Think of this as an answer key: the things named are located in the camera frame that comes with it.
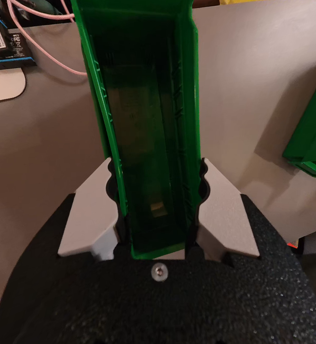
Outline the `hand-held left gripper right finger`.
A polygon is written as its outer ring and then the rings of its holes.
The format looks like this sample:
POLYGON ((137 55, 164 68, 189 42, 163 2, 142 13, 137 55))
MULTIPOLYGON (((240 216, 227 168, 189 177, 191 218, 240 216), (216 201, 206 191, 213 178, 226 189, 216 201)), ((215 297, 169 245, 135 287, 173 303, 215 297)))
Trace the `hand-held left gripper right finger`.
POLYGON ((207 158, 201 160, 199 195, 186 239, 186 259, 223 261, 229 254, 258 258, 240 191, 207 158))

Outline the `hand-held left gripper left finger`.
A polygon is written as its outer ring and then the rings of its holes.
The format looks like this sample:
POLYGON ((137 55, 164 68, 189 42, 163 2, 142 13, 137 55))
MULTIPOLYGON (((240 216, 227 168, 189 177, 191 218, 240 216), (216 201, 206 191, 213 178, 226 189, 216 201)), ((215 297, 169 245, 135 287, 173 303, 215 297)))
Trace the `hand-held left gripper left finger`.
POLYGON ((126 239, 114 162, 105 161, 76 190, 58 249, 60 257, 90 253, 113 259, 115 247, 126 239))

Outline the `green plastic bin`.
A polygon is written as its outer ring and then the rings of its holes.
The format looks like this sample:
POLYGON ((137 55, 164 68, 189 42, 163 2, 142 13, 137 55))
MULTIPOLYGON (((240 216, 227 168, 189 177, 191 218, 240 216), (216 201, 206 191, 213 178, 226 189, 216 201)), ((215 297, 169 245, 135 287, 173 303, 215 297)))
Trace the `green plastic bin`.
POLYGON ((193 1, 71 5, 131 254, 154 259, 182 250, 201 201, 193 1))
POLYGON ((316 90, 283 152, 283 157, 290 165, 316 178, 316 90))

